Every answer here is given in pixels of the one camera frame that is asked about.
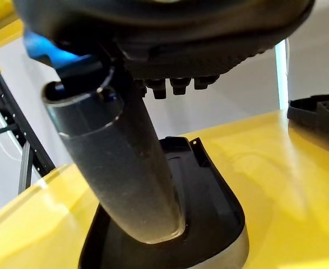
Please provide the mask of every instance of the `white wall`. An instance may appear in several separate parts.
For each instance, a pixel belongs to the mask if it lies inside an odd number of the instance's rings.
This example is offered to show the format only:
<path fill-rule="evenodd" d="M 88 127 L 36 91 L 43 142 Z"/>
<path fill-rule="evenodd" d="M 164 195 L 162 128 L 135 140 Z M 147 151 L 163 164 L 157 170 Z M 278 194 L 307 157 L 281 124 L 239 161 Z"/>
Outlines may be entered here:
<path fill-rule="evenodd" d="M 159 137 L 274 111 L 279 108 L 275 53 L 247 59 L 206 90 L 195 90 L 192 81 L 185 95 L 167 90 L 165 100 L 155 100 L 149 89 L 144 100 Z"/>
<path fill-rule="evenodd" d="M 289 99 L 329 94 L 329 1 L 319 1 L 289 41 Z"/>

